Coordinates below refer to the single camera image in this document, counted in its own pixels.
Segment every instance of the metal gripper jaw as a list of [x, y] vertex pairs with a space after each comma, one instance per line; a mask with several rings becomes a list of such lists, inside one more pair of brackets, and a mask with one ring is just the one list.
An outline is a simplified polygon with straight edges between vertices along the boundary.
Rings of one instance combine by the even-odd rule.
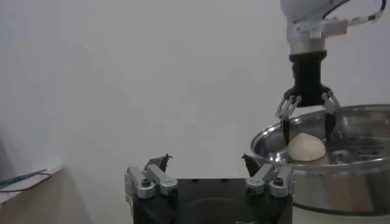
[[[325, 108], [325, 137], [329, 141], [332, 138], [333, 129], [336, 126], [336, 116], [340, 111], [340, 103], [333, 94], [332, 90], [328, 90], [325, 93], [322, 93], [323, 104], [322, 107]], [[290, 116], [293, 114], [295, 109], [299, 106], [299, 103], [302, 101], [302, 96], [293, 96], [290, 95], [286, 99], [284, 97], [277, 107], [276, 117], [280, 119], [280, 124], [282, 126], [283, 136], [286, 142], [286, 145], [289, 144], [290, 138]]]

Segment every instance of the black mount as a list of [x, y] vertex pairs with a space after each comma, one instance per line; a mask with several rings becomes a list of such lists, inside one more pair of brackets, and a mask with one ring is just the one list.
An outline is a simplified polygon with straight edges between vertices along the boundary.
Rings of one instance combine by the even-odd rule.
[[285, 93], [285, 100], [289, 100], [291, 96], [301, 96], [302, 101], [297, 107], [310, 107], [325, 103], [322, 94], [331, 91], [330, 88], [321, 84], [321, 61], [326, 56], [327, 51], [289, 56], [293, 63], [295, 84]]

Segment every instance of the cable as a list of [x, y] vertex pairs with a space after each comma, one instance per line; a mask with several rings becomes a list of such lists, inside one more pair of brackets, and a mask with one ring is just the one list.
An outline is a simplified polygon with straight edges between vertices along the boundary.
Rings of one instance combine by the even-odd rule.
[[381, 11], [384, 11], [384, 10], [385, 10], [385, 8], [386, 8], [386, 1], [387, 1], [387, 0], [382, 0], [382, 6], [380, 7], [380, 10], [381, 10]]
[[[322, 16], [322, 19], [325, 19], [325, 17], [327, 17], [331, 12], [335, 11], [338, 7], [344, 5], [345, 3], [349, 2], [349, 1], [351, 1], [351, 0], [344, 0], [344, 1], [340, 2], [339, 4], [335, 5], [333, 8], [331, 8], [329, 11], [327, 11]], [[382, 5], [380, 7], [380, 12], [383, 12], [385, 10], [386, 3], [387, 3], [387, 0], [382, 0]], [[368, 16], [368, 20], [369, 21], [375, 20], [376, 18], [377, 18], [377, 13], [374, 13], [371, 16]]]
[[26, 187], [26, 188], [23, 188], [23, 189], [18, 189], [18, 190], [9, 190], [9, 191], [0, 191], [0, 193], [12, 193], [12, 192], [22, 192], [22, 191], [27, 191], [29, 189], [32, 189], [32, 188], [35, 188], [36, 186], [40, 185], [41, 183], [45, 182], [46, 180], [50, 179], [52, 177], [51, 174], [49, 173], [36, 173], [36, 175], [45, 175], [45, 176], [48, 176], [47, 178], [35, 183], [34, 185], [31, 185], [29, 187]]

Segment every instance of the black base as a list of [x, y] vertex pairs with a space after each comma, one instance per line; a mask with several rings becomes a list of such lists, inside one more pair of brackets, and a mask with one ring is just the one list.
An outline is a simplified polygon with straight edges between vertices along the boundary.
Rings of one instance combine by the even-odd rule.
[[177, 198], [135, 199], [134, 224], [291, 224], [293, 198], [245, 193], [245, 179], [179, 180]]

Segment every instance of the white wall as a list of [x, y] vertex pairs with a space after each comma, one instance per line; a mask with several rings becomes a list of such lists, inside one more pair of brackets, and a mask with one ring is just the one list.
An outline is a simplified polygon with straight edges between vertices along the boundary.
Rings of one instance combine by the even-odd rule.
[[[389, 23], [328, 42], [343, 105], [390, 102]], [[57, 223], [129, 223], [123, 171], [167, 152], [175, 177], [243, 177], [288, 53], [277, 0], [2, 0], [0, 174], [64, 164]]]

